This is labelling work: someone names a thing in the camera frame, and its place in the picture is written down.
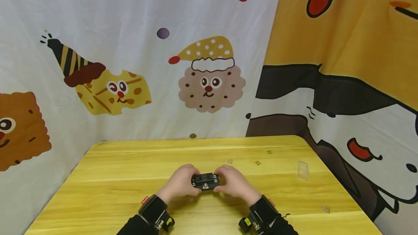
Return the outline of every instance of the cartoon eye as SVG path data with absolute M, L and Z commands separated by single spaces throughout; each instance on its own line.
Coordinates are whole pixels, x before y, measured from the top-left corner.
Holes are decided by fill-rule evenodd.
M 212 78 L 211 82 L 212 88 L 217 89 L 222 85 L 222 80 L 219 77 Z
M 116 94 L 116 92 L 118 91 L 118 86 L 113 81 L 107 82 L 107 86 L 106 87 L 109 90 L 109 92 L 111 92 L 112 94 Z
M 10 118 L 5 117 L 0 119 L 0 132 L 2 133 L 10 133 L 16 127 L 16 122 Z
M 200 81 L 200 84 L 202 87 L 205 87 L 208 85 L 208 79 L 206 77 L 202 78 L 202 81 Z
M 128 85 L 125 81 L 118 81 L 118 86 L 121 92 L 123 92 L 124 94 L 128 93 Z

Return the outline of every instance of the brown dot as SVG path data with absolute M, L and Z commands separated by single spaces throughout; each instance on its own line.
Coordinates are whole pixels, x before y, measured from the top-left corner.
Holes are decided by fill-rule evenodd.
M 140 87 L 135 88 L 135 90 L 133 90 L 133 93 L 134 93 L 135 95 L 139 95 L 141 92 L 142 92 L 142 89 L 141 89 Z

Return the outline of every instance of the wooden table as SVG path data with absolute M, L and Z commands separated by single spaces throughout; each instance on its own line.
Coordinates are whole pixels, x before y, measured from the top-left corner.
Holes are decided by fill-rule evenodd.
M 115 235 L 180 165 L 212 172 L 230 158 L 282 215 L 291 214 L 287 220 L 299 234 L 381 234 L 297 136 L 96 144 L 25 234 Z M 308 164 L 308 180 L 297 177 L 298 161 Z M 238 221 L 249 213 L 242 200 L 212 191 L 177 199 L 168 211 L 176 220 L 172 235 L 241 234 Z

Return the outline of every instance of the red tag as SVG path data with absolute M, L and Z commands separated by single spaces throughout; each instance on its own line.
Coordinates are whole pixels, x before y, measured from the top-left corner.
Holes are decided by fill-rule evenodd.
M 142 204 L 144 204 L 148 200 L 148 196 L 145 197 L 145 199 L 142 200 Z

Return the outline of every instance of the purple dot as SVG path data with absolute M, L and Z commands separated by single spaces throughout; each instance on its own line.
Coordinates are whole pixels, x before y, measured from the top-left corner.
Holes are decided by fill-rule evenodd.
M 168 29 L 166 28 L 160 28 L 157 31 L 157 37 L 161 38 L 161 39 L 166 39 L 168 36 L 170 35 L 170 31 L 168 31 Z

